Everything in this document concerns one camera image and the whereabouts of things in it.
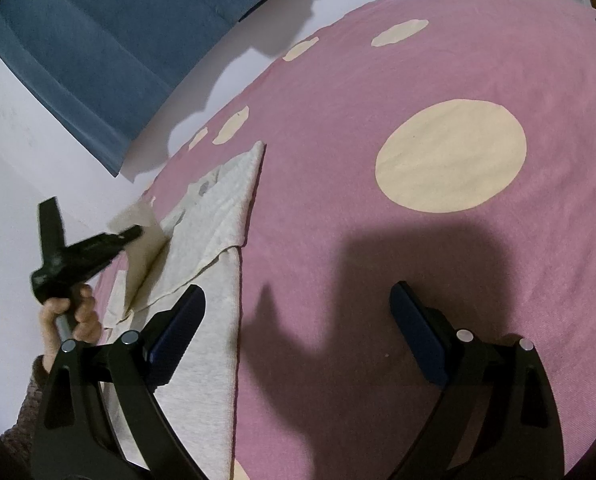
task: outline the pink bedsheet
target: pink bedsheet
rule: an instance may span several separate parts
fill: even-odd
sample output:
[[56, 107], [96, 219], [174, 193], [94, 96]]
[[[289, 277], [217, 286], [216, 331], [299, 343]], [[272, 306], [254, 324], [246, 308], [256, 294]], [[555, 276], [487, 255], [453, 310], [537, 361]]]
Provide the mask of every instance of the pink bedsheet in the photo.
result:
[[[409, 20], [428, 25], [371, 46]], [[454, 326], [536, 343], [570, 469], [596, 437], [596, 10], [379, 0], [315, 36], [217, 113], [145, 194], [162, 218], [190, 182], [267, 143], [242, 250], [238, 462], [252, 480], [389, 476], [438, 395], [389, 315], [389, 289], [406, 279]], [[520, 172], [463, 211], [392, 202], [375, 177], [383, 144], [454, 99], [520, 122]], [[233, 138], [213, 144], [245, 106]], [[102, 304], [113, 275], [100, 280]]]

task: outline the wall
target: wall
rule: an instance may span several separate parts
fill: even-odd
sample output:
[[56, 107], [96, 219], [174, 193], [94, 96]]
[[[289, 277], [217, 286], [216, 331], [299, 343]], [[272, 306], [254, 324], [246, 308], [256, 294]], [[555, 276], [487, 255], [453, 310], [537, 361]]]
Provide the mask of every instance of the wall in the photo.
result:
[[[14, 424], [31, 361], [42, 353], [29, 275], [41, 263], [36, 208], [44, 198], [0, 157], [0, 432]], [[63, 216], [69, 242], [92, 235]]]
[[372, 0], [269, 0], [184, 79], [112, 178], [0, 60], [0, 153], [45, 195], [100, 231], [167, 158], [298, 40]]

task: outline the blue curtain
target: blue curtain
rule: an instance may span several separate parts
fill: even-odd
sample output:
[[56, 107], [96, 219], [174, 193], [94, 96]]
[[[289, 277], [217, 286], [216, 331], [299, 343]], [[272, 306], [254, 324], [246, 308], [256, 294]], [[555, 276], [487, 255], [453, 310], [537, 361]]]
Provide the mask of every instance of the blue curtain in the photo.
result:
[[261, 0], [1, 0], [0, 57], [117, 175], [175, 86]]

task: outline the sleeve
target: sleeve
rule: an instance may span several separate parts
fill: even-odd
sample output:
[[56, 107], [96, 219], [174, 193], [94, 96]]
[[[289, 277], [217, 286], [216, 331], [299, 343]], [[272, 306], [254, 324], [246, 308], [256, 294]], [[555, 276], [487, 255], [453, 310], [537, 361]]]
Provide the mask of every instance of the sleeve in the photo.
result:
[[26, 389], [26, 397], [20, 408], [17, 422], [14, 427], [6, 430], [0, 436], [7, 451], [27, 468], [30, 466], [35, 422], [40, 411], [42, 390], [47, 379], [48, 374], [42, 367], [42, 356], [38, 356], [33, 361], [33, 373]]

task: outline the yellow oval spot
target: yellow oval spot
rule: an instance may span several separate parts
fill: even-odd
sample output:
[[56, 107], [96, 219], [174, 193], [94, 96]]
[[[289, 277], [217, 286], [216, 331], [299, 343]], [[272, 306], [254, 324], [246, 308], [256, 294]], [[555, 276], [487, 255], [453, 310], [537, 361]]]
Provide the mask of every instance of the yellow oval spot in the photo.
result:
[[425, 108], [389, 136], [376, 181], [390, 200], [415, 211], [463, 211], [505, 189], [526, 153], [523, 127], [505, 107], [454, 99]]
[[215, 139], [213, 139], [214, 144], [224, 144], [227, 142], [231, 137], [233, 137], [236, 132], [242, 127], [245, 121], [249, 118], [249, 107], [245, 106], [236, 114], [233, 114], [222, 129], [218, 132], [218, 135]]
[[415, 33], [420, 32], [423, 28], [427, 27], [429, 22], [427, 20], [409, 20], [405, 23], [398, 23], [392, 28], [381, 32], [373, 38], [371, 46], [384, 46], [392, 43], [398, 43], [398, 41], [406, 40]]
[[245, 470], [242, 469], [240, 463], [235, 459], [233, 461], [233, 476], [231, 477], [231, 480], [249, 480], [249, 476]]
[[191, 142], [189, 142], [189, 150], [192, 150], [193, 147], [200, 142], [201, 140], [204, 139], [204, 136], [206, 134], [209, 133], [209, 130], [207, 128], [203, 128], [201, 129], [198, 133], [195, 134], [195, 136], [193, 137], [193, 139], [191, 139]]
[[306, 51], [308, 51], [316, 43], [318, 43], [318, 40], [319, 40], [319, 37], [316, 36], [315, 38], [311, 38], [310, 40], [307, 40], [307, 41], [300, 41], [300, 43], [298, 43], [297, 45], [294, 45], [290, 49], [290, 51], [284, 55], [283, 59], [285, 61], [293, 61], [298, 56], [301, 56]]

